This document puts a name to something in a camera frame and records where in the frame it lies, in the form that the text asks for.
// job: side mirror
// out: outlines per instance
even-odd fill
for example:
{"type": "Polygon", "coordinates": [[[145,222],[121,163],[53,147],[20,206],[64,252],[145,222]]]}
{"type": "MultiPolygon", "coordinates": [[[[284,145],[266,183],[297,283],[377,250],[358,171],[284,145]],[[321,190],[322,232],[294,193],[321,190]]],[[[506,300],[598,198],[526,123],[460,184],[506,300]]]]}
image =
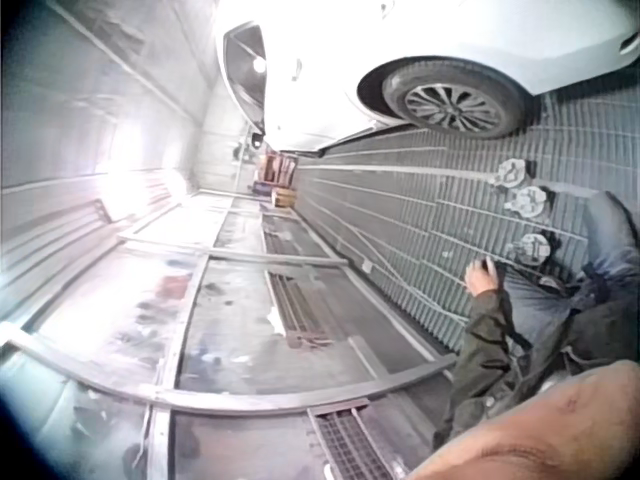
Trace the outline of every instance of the side mirror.
{"type": "Polygon", "coordinates": [[[264,141],[264,135],[261,133],[252,133],[251,134],[251,146],[254,150],[258,150],[262,146],[262,142],[264,141]]]}

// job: skin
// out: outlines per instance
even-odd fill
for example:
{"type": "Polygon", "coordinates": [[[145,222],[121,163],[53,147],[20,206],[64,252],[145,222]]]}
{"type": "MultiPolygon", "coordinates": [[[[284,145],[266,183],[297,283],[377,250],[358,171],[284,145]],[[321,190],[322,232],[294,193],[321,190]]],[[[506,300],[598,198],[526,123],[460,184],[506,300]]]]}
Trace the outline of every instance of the skin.
{"type": "MultiPolygon", "coordinates": [[[[495,265],[473,262],[471,295],[499,287],[495,265]]],[[[640,366],[616,362],[562,382],[454,439],[411,480],[605,480],[640,445],[640,366]]]]}

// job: hand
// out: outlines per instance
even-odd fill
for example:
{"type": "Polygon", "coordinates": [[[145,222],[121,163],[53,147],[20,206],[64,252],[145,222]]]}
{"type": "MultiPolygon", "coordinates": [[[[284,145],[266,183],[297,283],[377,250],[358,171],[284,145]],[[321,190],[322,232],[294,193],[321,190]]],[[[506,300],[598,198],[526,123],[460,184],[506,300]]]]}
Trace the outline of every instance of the hand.
{"type": "Polygon", "coordinates": [[[486,269],[482,265],[482,260],[474,260],[469,264],[464,274],[464,283],[467,286],[467,290],[474,297],[489,290],[497,290],[500,286],[498,272],[493,260],[487,257],[485,263],[487,264],[486,269]]]}

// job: olive jacket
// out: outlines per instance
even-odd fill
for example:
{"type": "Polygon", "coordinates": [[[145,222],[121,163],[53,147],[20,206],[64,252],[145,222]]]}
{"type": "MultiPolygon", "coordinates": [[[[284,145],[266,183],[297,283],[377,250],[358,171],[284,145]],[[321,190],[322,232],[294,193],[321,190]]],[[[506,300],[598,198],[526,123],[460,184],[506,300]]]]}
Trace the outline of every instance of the olive jacket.
{"type": "Polygon", "coordinates": [[[529,345],[517,358],[507,343],[508,338],[518,341],[509,312],[508,295],[501,290],[472,300],[449,405],[434,434],[434,450],[525,402],[553,379],[561,381],[618,360],[638,360],[637,293],[572,311],[544,342],[529,345]]]}

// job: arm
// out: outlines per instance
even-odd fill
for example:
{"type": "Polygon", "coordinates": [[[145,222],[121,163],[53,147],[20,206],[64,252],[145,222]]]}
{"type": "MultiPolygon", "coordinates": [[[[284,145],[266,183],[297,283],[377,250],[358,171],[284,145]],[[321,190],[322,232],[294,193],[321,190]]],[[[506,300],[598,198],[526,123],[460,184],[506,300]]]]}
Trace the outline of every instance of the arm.
{"type": "Polygon", "coordinates": [[[453,388],[443,424],[434,435],[434,449],[451,435],[460,404],[484,396],[509,370],[506,332],[513,330],[513,323],[493,262],[487,260],[487,267],[485,270],[481,263],[474,262],[467,268],[465,282],[473,295],[471,318],[453,371],[453,388]]]}

